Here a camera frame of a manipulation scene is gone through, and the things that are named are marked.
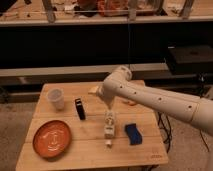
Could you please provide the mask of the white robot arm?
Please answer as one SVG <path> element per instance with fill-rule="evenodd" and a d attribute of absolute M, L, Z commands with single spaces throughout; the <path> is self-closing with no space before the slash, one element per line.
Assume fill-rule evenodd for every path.
<path fill-rule="evenodd" d="M 109 108 L 115 96 L 162 112 L 213 136 L 213 101 L 199 96 L 177 93 L 131 83 L 131 71 L 117 67 L 104 81 L 89 90 Z"/>

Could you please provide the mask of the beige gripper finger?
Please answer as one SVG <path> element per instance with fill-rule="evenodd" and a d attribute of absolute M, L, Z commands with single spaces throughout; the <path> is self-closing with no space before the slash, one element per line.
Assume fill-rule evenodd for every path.
<path fill-rule="evenodd" d="M 98 87 L 98 86 L 94 86 L 94 87 L 92 87 L 92 88 L 88 91 L 88 93 L 89 93 L 89 94 L 92 94 L 92 95 L 96 95 L 98 92 L 99 92 L 99 87 Z"/>

